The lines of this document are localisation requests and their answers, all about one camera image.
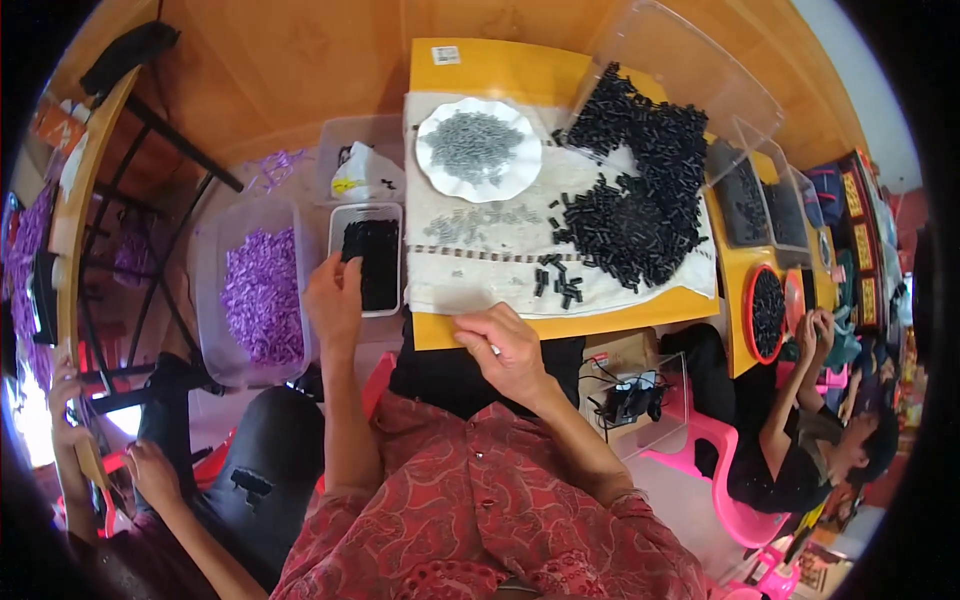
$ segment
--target purple ribbon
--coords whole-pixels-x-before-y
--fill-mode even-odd
[[[252,161],[253,164],[259,167],[260,173],[250,182],[250,189],[254,190],[254,193],[263,192],[269,194],[293,175],[294,165],[305,159],[313,160],[313,157],[307,156],[306,150],[304,149],[292,154],[281,150],[266,158]]]

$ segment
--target black pants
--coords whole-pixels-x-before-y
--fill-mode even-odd
[[[578,382],[587,338],[561,338],[540,343],[543,365],[556,377],[570,403],[578,410]],[[502,402],[521,417],[533,417],[526,408],[500,394],[483,378],[480,366],[466,348],[414,351],[409,313],[403,324],[403,348],[390,378],[394,394],[418,398],[467,420],[494,402]]]
[[[138,438],[163,450],[197,520],[269,593],[303,524],[324,472],[324,416],[313,398],[284,387],[251,401],[224,468],[199,492],[190,460],[186,391],[163,391],[143,405]],[[136,494],[137,510],[153,508]]]
[[[686,372],[693,393],[693,408],[736,428],[743,440],[755,437],[770,414],[777,388],[777,363],[755,365],[736,379],[729,375],[723,340],[713,325],[697,323],[660,339],[660,352],[686,356]],[[694,443],[696,465],[712,477],[719,454],[706,440]]]

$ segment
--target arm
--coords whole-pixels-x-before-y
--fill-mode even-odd
[[[543,419],[561,452],[576,471],[581,489],[604,507],[634,488],[630,472],[567,401],[557,380],[546,373],[537,332],[500,302],[488,310],[454,318],[454,334],[480,366],[484,378],[505,397]],[[494,354],[491,344],[499,348]]]
[[[383,483],[380,451],[363,412],[353,358],[360,335],[361,260],[344,265],[335,252],[310,276],[303,294],[321,348],[324,374],[326,491],[376,492]]]
[[[543,419],[553,441],[577,474],[579,487],[604,508],[634,489],[634,478],[613,450],[566,399],[553,377],[546,394],[553,398],[537,416]]]
[[[374,493],[383,483],[380,451],[363,412],[353,374],[353,353],[321,360],[324,373],[324,477],[326,491]]]
[[[163,519],[221,598],[262,600],[267,592],[203,528],[180,495],[177,473],[153,442],[137,441],[122,457],[133,483]]]
[[[267,592],[200,524],[183,502],[160,514],[221,598],[263,599]]]
[[[813,345],[816,337],[813,333],[813,322],[810,317],[811,313],[804,315],[798,327],[800,330],[798,333],[802,335],[800,360],[797,361],[793,371],[790,372],[786,383],[777,392],[773,409],[763,423],[763,427],[760,428],[760,451],[763,453],[763,458],[766,460],[767,468],[770,469],[770,475],[774,481],[777,481],[777,476],[780,475],[780,467],[783,466],[783,459],[786,458],[786,453],[790,449],[790,436],[783,432],[783,427],[786,425],[787,417],[790,416],[793,398],[800,390],[801,383],[813,360]]]
[[[98,540],[97,521],[93,513],[90,484],[80,469],[80,461],[74,444],[80,437],[91,434],[84,427],[73,427],[66,420],[66,403],[80,397],[80,383],[66,358],[60,360],[54,370],[53,387],[47,395],[47,408],[52,424],[54,461],[57,477],[63,492],[63,508],[66,512],[66,529],[86,543]]]
[[[824,398],[817,392],[817,377],[824,367],[827,355],[833,349],[833,315],[823,308],[813,313],[813,325],[820,334],[817,349],[813,353],[813,360],[806,369],[804,380],[797,392],[797,401],[800,407],[810,413],[817,413],[824,407]]]
[[[850,378],[850,387],[847,389],[847,399],[844,400],[843,405],[840,406],[839,415],[837,418],[840,419],[844,424],[850,420],[850,415],[853,412],[853,406],[856,404],[856,394],[860,391],[860,382],[863,381],[863,371],[857,369],[853,372]]]

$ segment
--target cardboard box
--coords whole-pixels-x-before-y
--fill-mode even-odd
[[[657,332],[653,327],[589,335],[580,376],[594,375],[609,379],[601,367],[616,377],[639,374],[655,368],[658,357]],[[581,379],[580,397],[596,394],[604,387],[607,386],[597,379]]]

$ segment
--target red bowl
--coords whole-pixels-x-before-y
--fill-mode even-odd
[[[786,272],[786,279],[783,281],[783,301],[786,302],[786,330],[796,337],[797,325],[806,314],[804,279],[800,275],[800,270],[791,269]]]
[[[777,341],[777,346],[774,348],[774,351],[770,356],[761,356],[760,351],[756,349],[756,340],[754,339],[754,291],[756,290],[756,280],[760,277],[760,273],[763,271],[769,271],[770,273],[777,274],[773,270],[773,267],[766,263],[757,265],[754,269],[754,272],[750,275],[750,281],[747,283],[747,289],[743,294],[744,299],[744,328],[747,330],[747,349],[754,356],[756,361],[761,365],[769,365],[777,360],[777,354],[780,353],[780,347],[783,346],[783,332],[786,330],[786,315],[784,314],[783,323],[780,324],[780,339]]]

